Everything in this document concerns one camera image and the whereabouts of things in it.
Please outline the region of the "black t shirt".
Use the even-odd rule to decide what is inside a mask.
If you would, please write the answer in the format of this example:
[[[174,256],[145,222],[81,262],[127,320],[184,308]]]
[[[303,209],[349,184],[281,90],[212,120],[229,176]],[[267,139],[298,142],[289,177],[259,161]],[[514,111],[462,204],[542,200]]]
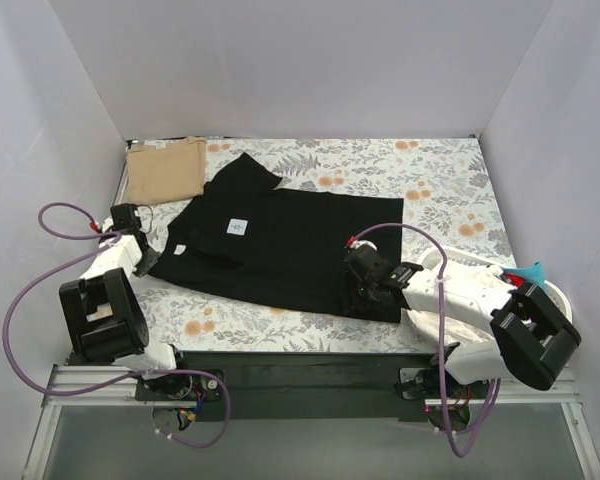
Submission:
[[[399,222],[400,199],[285,189],[248,154],[222,168],[169,224],[150,276],[194,291],[309,313],[397,323],[396,306],[343,304],[345,244]]]

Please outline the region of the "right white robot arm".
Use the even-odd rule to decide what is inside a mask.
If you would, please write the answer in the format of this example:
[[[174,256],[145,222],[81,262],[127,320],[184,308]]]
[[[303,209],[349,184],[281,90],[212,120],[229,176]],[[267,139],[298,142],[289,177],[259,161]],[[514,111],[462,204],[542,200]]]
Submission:
[[[383,307],[455,320],[486,334],[444,343],[445,378],[458,385],[515,379],[551,389],[580,346],[570,308],[551,283],[506,282],[499,265],[450,249],[419,265],[394,265],[370,242],[356,241],[344,259],[346,310]]]

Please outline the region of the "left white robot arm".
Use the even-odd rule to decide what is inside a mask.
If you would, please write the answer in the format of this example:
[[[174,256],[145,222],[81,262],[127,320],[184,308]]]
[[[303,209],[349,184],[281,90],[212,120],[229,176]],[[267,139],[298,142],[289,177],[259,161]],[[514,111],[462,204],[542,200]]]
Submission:
[[[155,265],[154,250],[135,204],[111,208],[104,225],[114,238],[79,279],[59,288],[73,352],[86,364],[114,364],[141,371],[147,379],[177,368],[173,346],[153,340],[130,279]]]

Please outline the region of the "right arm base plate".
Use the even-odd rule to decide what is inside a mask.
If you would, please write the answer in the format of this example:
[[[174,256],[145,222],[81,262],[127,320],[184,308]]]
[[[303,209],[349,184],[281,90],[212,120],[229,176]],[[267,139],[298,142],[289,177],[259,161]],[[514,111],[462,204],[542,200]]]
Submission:
[[[463,385],[458,383],[450,374],[444,376],[447,407],[451,413],[465,412],[472,400],[484,400],[489,388],[489,381]],[[427,414],[440,413],[442,407],[442,391],[439,371],[436,367],[401,368],[398,380],[394,385],[398,395],[405,400],[417,400],[424,403]]]

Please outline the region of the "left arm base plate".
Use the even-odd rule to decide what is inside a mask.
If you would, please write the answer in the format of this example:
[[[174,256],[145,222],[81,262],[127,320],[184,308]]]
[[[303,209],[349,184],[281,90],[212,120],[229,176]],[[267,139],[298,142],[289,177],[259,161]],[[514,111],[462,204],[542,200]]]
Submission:
[[[163,375],[155,379],[136,378],[135,399],[138,401],[205,401],[223,398],[218,380],[201,375]]]

